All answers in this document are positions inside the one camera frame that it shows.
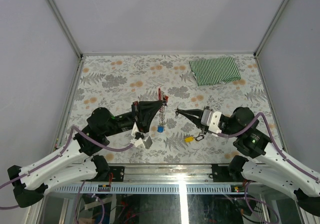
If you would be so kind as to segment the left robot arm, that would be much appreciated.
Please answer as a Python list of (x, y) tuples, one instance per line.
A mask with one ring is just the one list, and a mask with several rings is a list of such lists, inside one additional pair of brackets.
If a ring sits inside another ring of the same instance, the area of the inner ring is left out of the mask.
[(72, 126), (61, 148), (28, 166), (11, 166), (7, 172), (18, 207), (29, 207), (51, 191), (76, 181), (106, 180), (110, 167), (98, 152), (150, 148), (150, 125), (164, 104), (162, 100), (135, 101), (130, 112), (118, 116), (107, 108), (96, 108), (83, 130)]

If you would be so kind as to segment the metal key holder red handle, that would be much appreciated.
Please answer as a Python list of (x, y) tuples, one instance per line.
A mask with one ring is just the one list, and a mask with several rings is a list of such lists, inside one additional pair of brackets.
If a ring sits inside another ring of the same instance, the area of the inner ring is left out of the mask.
[(162, 101), (162, 106), (159, 109), (159, 115), (158, 115), (158, 122), (159, 126), (164, 127), (165, 125), (165, 107), (168, 106), (168, 96), (161, 90), (161, 88), (158, 88), (158, 99)]

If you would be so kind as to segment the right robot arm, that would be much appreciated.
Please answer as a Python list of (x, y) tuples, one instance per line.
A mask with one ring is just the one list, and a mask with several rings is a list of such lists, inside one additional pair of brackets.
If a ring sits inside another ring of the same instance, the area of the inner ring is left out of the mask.
[(239, 152), (228, 165), (233, 181), (251, 180), (271, 187), (297, 202), (306, 212), (319, 216), (319, 172), (305, 166), (280, 149), (272, 134), (257, 129), (259, 117), (248, 107), (236, 108), (230, 117), (210, 107), (176, 109), (176, 115), (190, 120), (201, 134), (235, 138), (233, 146)]

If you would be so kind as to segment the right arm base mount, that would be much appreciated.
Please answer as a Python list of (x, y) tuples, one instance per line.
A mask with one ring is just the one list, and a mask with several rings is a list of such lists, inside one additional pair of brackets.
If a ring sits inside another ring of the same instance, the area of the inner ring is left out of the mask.
[(243, 156), (236, 155), (228, 165), (212, 164), (211, 174), (209, 178), (213, 179), (213, 182), (243, 182), (244, 177), (241, 172), (243, 166), (247, 162), (247, 159)]

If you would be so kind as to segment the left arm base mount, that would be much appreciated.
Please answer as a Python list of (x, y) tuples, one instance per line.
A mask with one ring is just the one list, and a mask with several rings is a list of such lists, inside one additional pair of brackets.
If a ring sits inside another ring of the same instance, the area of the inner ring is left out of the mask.
[(104, 174), (98, 174), (93, 181), (100, 182), (123, 182), (124, 181), (124, 166), (110, 166), (109, 172)]

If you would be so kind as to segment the blue key tag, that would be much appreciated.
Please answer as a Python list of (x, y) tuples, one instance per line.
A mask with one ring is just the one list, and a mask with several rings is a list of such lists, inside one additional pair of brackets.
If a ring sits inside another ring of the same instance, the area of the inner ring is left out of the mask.
[(164, 127), (163, 127), (163, 126), (159, 126), (159, 127), (157, 128), (157, 131), (158, 131), (159, 133), (163, 133)]

